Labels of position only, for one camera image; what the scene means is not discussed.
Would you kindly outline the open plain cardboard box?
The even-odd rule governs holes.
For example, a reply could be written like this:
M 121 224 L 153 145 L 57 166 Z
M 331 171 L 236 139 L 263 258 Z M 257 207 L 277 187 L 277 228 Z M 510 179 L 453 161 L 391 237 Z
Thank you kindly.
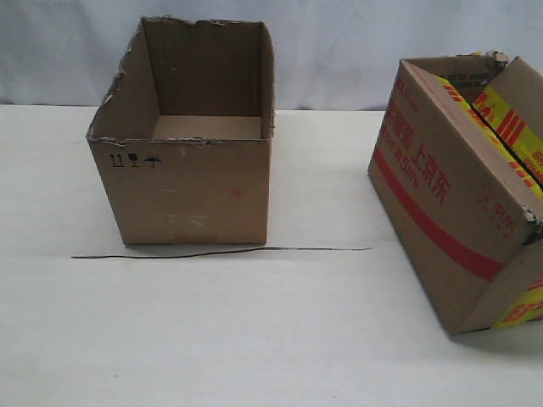
M 141 18 L 86 134 L 122 242 L 265 243 L 274 119 L 265 23 Z

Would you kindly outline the thin black line strip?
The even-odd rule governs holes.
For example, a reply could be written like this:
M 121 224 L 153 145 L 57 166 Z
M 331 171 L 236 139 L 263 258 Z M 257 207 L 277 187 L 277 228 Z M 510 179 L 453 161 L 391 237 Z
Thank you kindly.
M 373 247 L 363 248 L 324 248 L 324 247 L 246 247 L 230 250 L 215 250 L 192 254 L 177 255 L 124 255 L 124 254 L 101 254 L 101 255 L 73 255 L 71 259 L 193 259 L 205 256 L 248 254 L 254 252 L 288 252 L 288 251 L 316 251 L 316 252 L 364 252 L 372 250 Z

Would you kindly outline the cardboard box with yellow tape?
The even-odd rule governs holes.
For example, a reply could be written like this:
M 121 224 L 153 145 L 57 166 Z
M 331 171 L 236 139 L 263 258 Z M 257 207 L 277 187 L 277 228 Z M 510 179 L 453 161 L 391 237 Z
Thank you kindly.
M 542 77 L 487 52 L 399 62 L 368 175 L 450 334 L 542 317 Z

